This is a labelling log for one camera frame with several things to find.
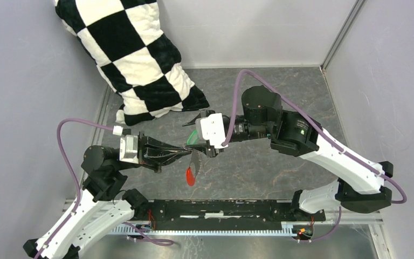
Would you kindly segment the black white checkered pillow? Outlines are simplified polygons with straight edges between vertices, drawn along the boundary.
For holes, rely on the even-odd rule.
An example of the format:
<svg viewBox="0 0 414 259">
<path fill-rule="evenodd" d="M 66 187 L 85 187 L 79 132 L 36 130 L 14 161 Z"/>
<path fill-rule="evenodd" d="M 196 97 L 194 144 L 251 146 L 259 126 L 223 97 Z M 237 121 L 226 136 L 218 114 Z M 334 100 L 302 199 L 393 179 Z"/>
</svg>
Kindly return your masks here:
<svg viewBox="0 0 414 259">
<path fill-rule="evenodd" d="M 172 111 L 210 106 L 184 71 L 178 48 L 164 34 L 157 1 L 55 1 L 54 7 L 122 98 L 118 124 L 133 126 Z"/>
</svg>

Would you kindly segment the small green object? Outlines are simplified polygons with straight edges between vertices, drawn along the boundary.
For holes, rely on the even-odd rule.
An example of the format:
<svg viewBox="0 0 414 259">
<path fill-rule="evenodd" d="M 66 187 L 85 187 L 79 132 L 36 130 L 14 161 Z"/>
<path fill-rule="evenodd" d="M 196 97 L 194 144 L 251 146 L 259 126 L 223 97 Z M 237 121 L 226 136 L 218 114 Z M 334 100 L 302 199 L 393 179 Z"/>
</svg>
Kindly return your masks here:
<svg viewBox="0 0 414 259">
<path fill-rule="evenodd" d="M 197 131 L 194 130 L 190 136 L 188 137 L 186 144 L 187 145 L 194 145 L 198 140 L 198 135 L 197 135 Z"/>
</svg>

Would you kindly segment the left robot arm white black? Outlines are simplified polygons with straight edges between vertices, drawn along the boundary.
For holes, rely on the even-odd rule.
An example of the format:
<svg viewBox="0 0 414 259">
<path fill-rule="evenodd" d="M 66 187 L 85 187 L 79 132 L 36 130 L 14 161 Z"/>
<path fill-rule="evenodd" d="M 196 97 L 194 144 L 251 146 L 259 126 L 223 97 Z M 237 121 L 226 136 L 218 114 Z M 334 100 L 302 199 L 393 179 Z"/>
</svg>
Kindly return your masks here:
<svg viewBox="0 0 414 259">
<path fill-rule="evenodd" d="M 84 153 L 83 184 L 75 180 L 77 197 L 42 237 L 27 240 L 30 258 L 80 258 L 118 225 L 141 220 L 150 212 L 148 199 L 137 189 L 123 190 L 125 169 L 144 167 L 159 173 L 163 166 L 190 155 L 191 150 L 125 130 L 119 148 L 91 146 Z"/>
</svg>

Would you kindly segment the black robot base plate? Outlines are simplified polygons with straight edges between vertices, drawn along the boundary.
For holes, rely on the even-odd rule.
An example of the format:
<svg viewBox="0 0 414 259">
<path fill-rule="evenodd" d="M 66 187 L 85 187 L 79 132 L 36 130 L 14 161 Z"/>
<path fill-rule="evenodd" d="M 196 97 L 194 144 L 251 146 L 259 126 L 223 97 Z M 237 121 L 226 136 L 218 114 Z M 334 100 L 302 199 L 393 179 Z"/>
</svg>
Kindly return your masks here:
<svg viewBox="0 0 414 259">
<path fill-rule="evenodd" d="M 326 216 L 284 200 L 153 200 L 133 219 L 155 223 L 156 230 L 279 230 L 283 222 L 322 222 Z"/>
</svg>

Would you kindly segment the aluminium frame rail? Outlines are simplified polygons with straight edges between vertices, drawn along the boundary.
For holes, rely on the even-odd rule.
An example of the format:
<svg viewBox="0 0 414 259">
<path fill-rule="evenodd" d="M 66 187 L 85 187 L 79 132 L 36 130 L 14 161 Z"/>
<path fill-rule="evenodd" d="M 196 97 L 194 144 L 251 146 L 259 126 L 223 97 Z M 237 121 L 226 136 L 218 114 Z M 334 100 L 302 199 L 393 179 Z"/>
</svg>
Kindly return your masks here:
<svg viewBox="0 0 414 259">
<path fill-rule="evenodd" d="M 61 229 L 84 242 L 107 234 L 199 236 L 291 236 L 302 229 L 335 223 L 382 224 L 379 212 L 343 209 L 309 214 L 284 200 L 88 201 Z"/>
</svg>

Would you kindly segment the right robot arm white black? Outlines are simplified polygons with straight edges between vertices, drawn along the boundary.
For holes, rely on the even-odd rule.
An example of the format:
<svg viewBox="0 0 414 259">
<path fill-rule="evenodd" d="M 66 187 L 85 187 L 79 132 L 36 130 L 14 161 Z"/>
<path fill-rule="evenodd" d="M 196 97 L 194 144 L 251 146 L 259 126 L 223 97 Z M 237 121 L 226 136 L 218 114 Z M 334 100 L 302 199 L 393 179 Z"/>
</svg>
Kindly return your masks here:
<svg viewBox="0 0 414 259">
<path fill-rule="evenodd" d="M 392 191 L 384 185 L 394 166 L 372 162 L 335 140 L 317 121 L 282 108 L 277 93 L 254 86 L 241 96 L 243 113 L 227 116 L 213 110 L 191 120 L 201 144 L 191 145 L 209 157 L 224 149 L 224 141 L 241 142 L 268 138 L 270 147 L 284 155 L 313 162 L 337 179 L 325 186 L 298 190 L 290 214 L 304 220 L 323 209 L 342 207 L 356 213 L 372 213 L 391 205 Z"/>
</svg>

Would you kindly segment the metal key holder red handle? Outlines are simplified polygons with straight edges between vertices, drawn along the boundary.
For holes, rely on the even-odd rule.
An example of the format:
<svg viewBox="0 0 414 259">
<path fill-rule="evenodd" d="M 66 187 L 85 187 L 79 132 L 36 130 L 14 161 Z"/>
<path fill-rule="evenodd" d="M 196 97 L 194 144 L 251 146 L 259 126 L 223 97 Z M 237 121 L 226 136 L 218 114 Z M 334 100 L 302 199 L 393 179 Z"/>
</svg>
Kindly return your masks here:
<svg viewBox="0 0 414 259">
<path fill-rule="evenodd" d="M 185 171 L 185 179 L 188 186 L 194 186 L 198 173 L 203 169 L 203 159 L 200 151 L 191 152 L 190 163 Z"/>
</svg>

